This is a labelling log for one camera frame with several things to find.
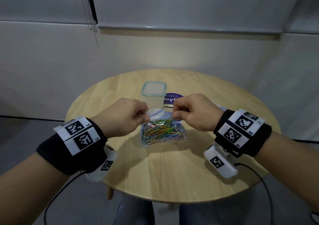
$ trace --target fingernail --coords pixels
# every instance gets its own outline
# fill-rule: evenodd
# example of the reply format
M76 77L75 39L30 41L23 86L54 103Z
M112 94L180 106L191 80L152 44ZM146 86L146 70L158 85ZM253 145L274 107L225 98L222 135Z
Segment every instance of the fingernail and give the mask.
M150 116L145 116L145 122L148 123L151 120Z

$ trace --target finger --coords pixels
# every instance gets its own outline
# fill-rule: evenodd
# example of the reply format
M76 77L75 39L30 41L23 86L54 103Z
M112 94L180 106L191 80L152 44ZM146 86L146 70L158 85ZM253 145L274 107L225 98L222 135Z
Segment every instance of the finger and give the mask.
M173 112L181 110L182 108L189 108L188 96L174 100Z
M148 111L148 106L146 102L141 102L137 99L133 100L135 101L134 113L141 112L142 114L145 114Z
M141 125L143 123L148 123L151 118L148 115L141 114L141 115L138 115L138 116L134 117L133 119L134 119L134 121L136 123L136 126L139 126L139 125Z
M181 119L181 120L185 120L187 122L187 117L190 115L189 112L186 111L175 111L173 113L173 118L174 119Z

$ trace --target jeans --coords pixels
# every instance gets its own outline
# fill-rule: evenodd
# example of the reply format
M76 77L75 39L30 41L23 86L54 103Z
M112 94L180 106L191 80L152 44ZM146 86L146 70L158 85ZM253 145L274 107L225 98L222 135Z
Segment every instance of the jeans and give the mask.
M214 204L181 204L180 225L221 225ZM113 225L154 225L155 217L151 201L125 195L121 201Z

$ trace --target purple sticker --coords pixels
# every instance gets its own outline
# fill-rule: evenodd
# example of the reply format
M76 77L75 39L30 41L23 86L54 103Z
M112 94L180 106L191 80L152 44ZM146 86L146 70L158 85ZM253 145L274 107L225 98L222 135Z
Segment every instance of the purple sticker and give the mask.
M182 98L183 96L178 93L168 92L164 97L164 107L173 108L173 103L176 98Z

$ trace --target forearm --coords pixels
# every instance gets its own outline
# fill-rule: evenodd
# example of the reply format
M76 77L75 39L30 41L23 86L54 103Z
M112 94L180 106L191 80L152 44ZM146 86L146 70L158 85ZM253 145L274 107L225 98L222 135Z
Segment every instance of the forearm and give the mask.
M0 176L0 224L33 224L68 178L37 153L31 155Z
M319 210L319 151L272 132L255 159L313 209Z

